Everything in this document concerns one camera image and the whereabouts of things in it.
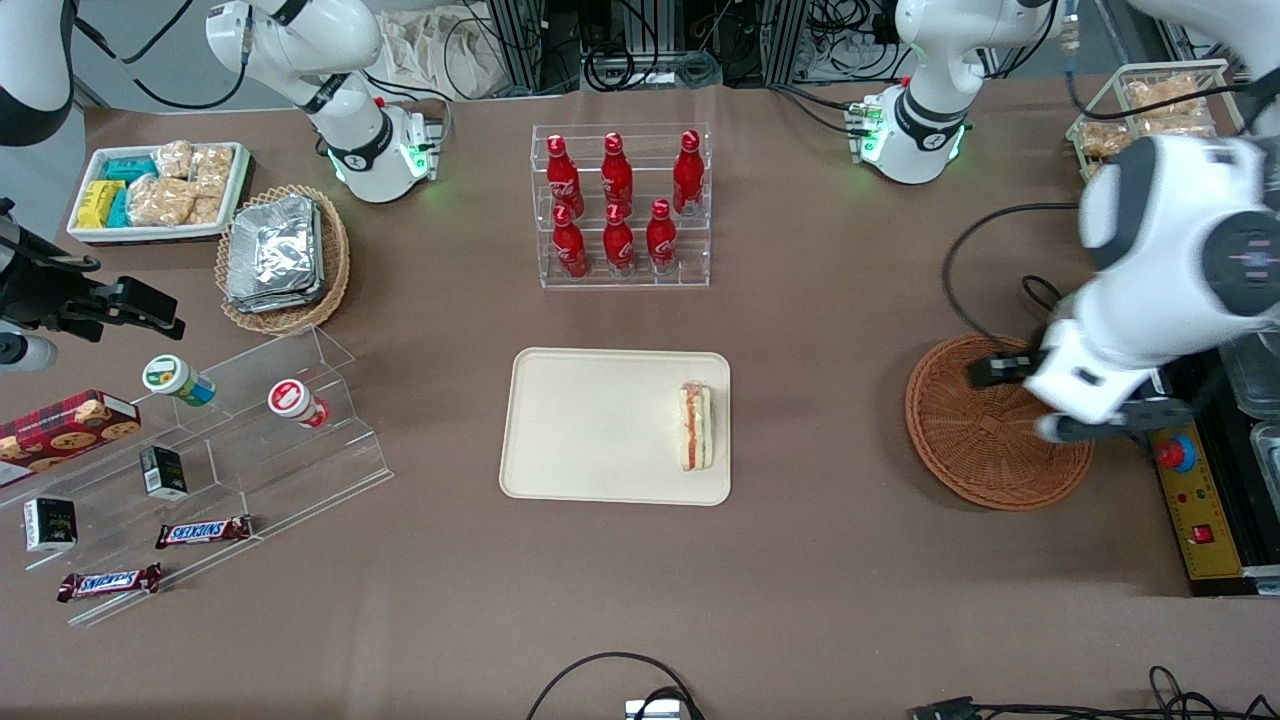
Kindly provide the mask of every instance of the table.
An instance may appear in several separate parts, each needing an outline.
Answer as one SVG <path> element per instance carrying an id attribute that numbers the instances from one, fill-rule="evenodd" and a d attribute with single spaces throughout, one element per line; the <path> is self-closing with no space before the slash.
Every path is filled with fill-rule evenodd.
<path id="1" fill-rule="evenodd" d="M 832 96 L 859 97 L 865 88 Z M 534 266 L 534 123 L 714 111 L 712 287 L 544 292 Z M 1280 603 L 1189 600 L 1153 473 L 1102 443 L 1083 486 L 1030 514 L 968 505 L 922 466 L 902 389 L 964 332 L 938 266 L 988 210 L 1071 200 L 1057 82 L 992 82 L 941 179 L 890 183 L 765 91 L 575 94 L 460 105 L 440 179 L 385 206 L 346 193 L 297 111 L 90 111 L 90 146 L 238 140 L 252 183 L 329 193 L 353 245 L 326 325 L 396 479 L 88 630 L 0 543 L 6 717 L 521 717 L 561 667 L 654 655 L 709 717 L 900 717 L 927 701 L 1146 703 L 1152 664 L 1242 706 L 1276 692 Z M 74 247 L 69 238 L 59 238 Z M 161 351 L 211 365 L 264 338 L 218 309 L 211 245 L 95 252 L 180 299 L 187 340 L 111 328 L 58 368 L 6 377 L 14 413 L 83 387 L 137 396 Z M 1001 332 L 1041 319 L 1018 278 L 1088 277 L 1070 213 L 1000 220 L 957 291 Z M 713 509 L 507 498 L 511 361 L 529 346 L 709 350 L 733 369 L 733 492 Z M 662 678 L 582 669 L 545 717 L 617 717 Z"/>

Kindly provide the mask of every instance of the small black box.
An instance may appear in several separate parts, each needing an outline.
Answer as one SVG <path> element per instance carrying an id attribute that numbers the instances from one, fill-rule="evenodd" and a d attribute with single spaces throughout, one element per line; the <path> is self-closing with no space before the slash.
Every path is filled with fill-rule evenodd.
<path id="1" fill-rule="evenodd" d="M 148 496 L 169 502 L 187 497 L 187 478 L 182 474 L 182 457 L 177 452 L 152 445 L 142 451 L 141 459 Z"/>
<path id="2" fill-rule="evenodd" d="M 27 550 L 70 550 L 76 544 L 76 505 L 69 500 L 33 497 L 22 506 Z"/>

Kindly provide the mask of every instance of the emergency stop button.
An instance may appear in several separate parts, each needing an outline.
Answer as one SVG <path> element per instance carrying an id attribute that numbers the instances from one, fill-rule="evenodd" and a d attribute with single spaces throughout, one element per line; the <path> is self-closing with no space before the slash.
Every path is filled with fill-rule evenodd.
<path id="1" fill-rule="evenodd" d="M 1156 464 L 1175 473 L 1188 473 L 1196 466 L 1196 446 L 1187 436 L 1172 436 L 1156 446 Z"/>

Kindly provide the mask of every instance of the aluminum foil package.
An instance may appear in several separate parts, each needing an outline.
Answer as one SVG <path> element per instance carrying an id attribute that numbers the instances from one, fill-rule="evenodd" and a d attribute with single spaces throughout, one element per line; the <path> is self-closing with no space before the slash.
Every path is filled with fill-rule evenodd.
<path id="1" fill-rule="evenodd" d="M 228 247 L 227 302 L 242 313 L 307 305 L 324 296 L 320 208 L 288 195 L 236 214 Z"/>

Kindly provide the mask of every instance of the red bottle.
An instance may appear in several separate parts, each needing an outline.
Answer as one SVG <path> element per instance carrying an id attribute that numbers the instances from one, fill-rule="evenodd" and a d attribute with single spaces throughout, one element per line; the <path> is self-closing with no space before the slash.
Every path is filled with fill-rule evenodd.
<path id="1" fill-rule="evenodd" d="M 622 217 L 631 217 L 631 161 L 622 154 L 622 136 L 611 132 L 604 136 L 604 164 L 600 165 L 604 178 L 604 201 L 622 209 Z"/>
<path id="2" fill-rule="evenodd" d="M 573 213 L 572 219 L 582 217 L 586 204 L 582 201 L 582 186 L 577 181 L 577 167 L 564 150 L 564 138 L 558 135 L 547 137 L 547 182 L 552 186 L 552 197 L 557 205 L 563 205 Z"/>
<path id="3" fill-rule="evenodd" d="M 671 219 L 669 202 L 660 197 L 653 201 L 653 217 L 644 236 L 653 272 L 669 275 L 676 269 L 676 223 Z"/>
<path id="4" fill-rule="evenodd" d="M 676 191 L 672 205 L 677 215 L 699 215 L 703 211 L 703 155 L 698 151 L 701 138 L 698 131 L 686 129 L 680 137 L 680 158 L 676 158 Z"/>
<path id="5" fill-rule="evenodd" d="M 556 220 L 552 242 L 556 243 L 556 256 L 561 265 L 572 279 L 586 277 L 591 272 L 591 260 L 586 256 L 586 247 L 582 245 L 582 231 L 573 224 L 573 217 L 564 205 L 557 205 L 552 210 L 552 218 Z"/>
<path id="6" fill-rule="evenodd" d="M 631 228 L 622 206 L 609 204 L 604 209 L 604 256 L 609 259 L 609 274 L 614 278 L 630 278 L 636 272 L 635 251 L 631 247 Z"/>

